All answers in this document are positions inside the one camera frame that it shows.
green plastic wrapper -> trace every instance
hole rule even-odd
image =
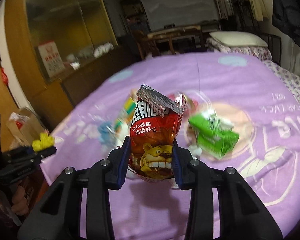
[[[197,145],[217,159],[233,150],[239,140],[239,134],[216,115],[209,117],[197,114],[189,118],[189,124],[197,135]]]

white pillow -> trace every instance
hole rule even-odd
[[[268,44],[260,37],[245,32],[211,32],[209,33],[216,41],[229,47],[268,47]]]

peach circle print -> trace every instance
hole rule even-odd
[[[252,145],[256,136],[252,121],[247,113],[235,106],[231,106],[222,102],[210,103],[209,106],[205,103],[201,104],[198,106],[198,111],[205,111],[207,108],[213,108],[216,111],[217,116],[230,120],[234,124],[233,131],[238,133],[240,136],[234,149],[227,153],[222,158],[222,161],[235,158],[244,153],[249,146]],[[189,131],[189,129],[185,130],[187,131],[185,133],[186,141],[189,144],[194,143],[194,134]],[[205,151],[202,151],[202,154],[211,160],[216,160]]]

bear's nose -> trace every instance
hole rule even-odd
[[[167,154],[167,153],[160,153],[160,156],[162,156],[163,158],[167,159],[171,156],[171,154]]]

bear's ear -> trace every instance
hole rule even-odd
[[[144,143],[143,144],[143,149],[145,150],[145,152],[149,151],[150,149],[152,149],[152,146],[150,143]]]

